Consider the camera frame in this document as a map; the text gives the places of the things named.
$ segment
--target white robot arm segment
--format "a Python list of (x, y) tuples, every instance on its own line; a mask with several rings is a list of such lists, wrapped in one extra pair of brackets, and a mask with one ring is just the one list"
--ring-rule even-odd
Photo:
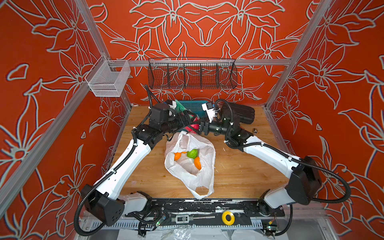
[[(105, 173), (107, 175), (109, 172), (113, 172), (114, 167), (116, 167), (123, 159), (128, 155), (133, 146), (133, 139), (130, 141), (129, 145), (123, 152), (123, 154), (119, 157), (119, 159), (115, 162), (115, 164)], [(141, 162), (141, 160), (147, 156), (151, 151), (149, 145), (144, 145), (143, 141), (137, 139), (137, 146), (132, 155), (128, 158), (128, 160), (116, 171), (110, 178), (105, 180), (99, 187), (96, 188), (97, 191), (104, 194), (108, 193), (108, 198), (116, 200), (121, 192), (122, 187), (125, 182), (131, 176), (133, 170), (137, 167), (137, 165)]]

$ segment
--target wooden table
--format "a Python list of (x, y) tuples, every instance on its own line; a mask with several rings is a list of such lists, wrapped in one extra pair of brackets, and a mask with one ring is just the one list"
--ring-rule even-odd
[[(278, 147), (263, 109), (261, 107), (254, 107), (254, 109), (255, 121), (251, 125), (242, 124), (242, 127), (250, 132), (253, 128), (257, 128), (256, 136), (258, 138)], [(132, 108), (113, 162), (120, 157), (132, 139), (132, 127), (138, 125), (147, 113), (147, 106)], [(227, 147), (223, 142), (223, 135), (214, 136), (210, 133), (204, 137), (209, 139), (216, 149), (215, 192), (209, 197), (258, 198), (265, 190), (274, 189), (288, 181), (282, 173), (259, 158)], [(193, 198), (184, 183), (172, 176), (164, 167), (166, 141), (164, 137), (139, 163), (124, 185), (121, 191), (122, 195), (141, 190), (157, 198)], [(208, 190), (204, 187), (198, 187), (196, 192), (202, 195), (206, 194)]]

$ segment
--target small metal object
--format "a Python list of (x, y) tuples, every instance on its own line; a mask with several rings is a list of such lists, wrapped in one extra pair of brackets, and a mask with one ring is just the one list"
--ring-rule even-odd
[(201, 216), (201, 217), (193, 217), (193, 220), (195, 220), (195, 219), (204, 219), (204, 218), (215, 218), (215, 216)]
[(181, 223), (189, 223), (189, 221), (193, 221), (195, 219), (205, 219), (205, 218), (215, 218), (215, 216), (190, 216), (188, 214), (185, 215), (176, 215), (176, 217), (171, 218), (172, 222), (175, 222), (176, 224), (181, 224)]

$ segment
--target wire mesh basket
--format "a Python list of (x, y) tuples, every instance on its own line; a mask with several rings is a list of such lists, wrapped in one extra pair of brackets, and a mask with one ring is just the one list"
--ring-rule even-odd
[(235, 59), (150, 58), (148, 85), (151, 89), (234, 89)]
[(101, 56), (85, 77), (96, 97), (119, 97), (124, 89), (131, 73), (128, 61), (124, 62), (123, 67), (118, 68), (112, 67), (111, 63), (112, 61)]

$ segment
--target orange wall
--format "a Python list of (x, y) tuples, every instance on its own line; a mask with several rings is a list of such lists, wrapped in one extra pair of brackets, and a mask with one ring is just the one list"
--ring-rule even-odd
[[(71, 0), (2, 1), (0, 19), (1, 187), (100, 54)], [(79, 189), (108, 168), (125, 115), (121, 98), (89, 92), (0, 220), (0, 238), (73, 238)]]
[[(383, 1), (334, 1), (272, 107), (296, 155), (349, 182), (347, 202), (325, 205), (340, 239), (384, 238), (383, 14)], [(323, 180), (320, 197), (344, 194)]]
[[(102, 1), (87, 0), (112, 59), (163, 56), (242, 59), (289, 58), (319, 1)], [(224, 98), (263, 104), (283, 66), (238, 68), (231, 90), (155, 90), (159, 98)], [(132, 68), (126, 91), (147, 104), (147, 69)]]

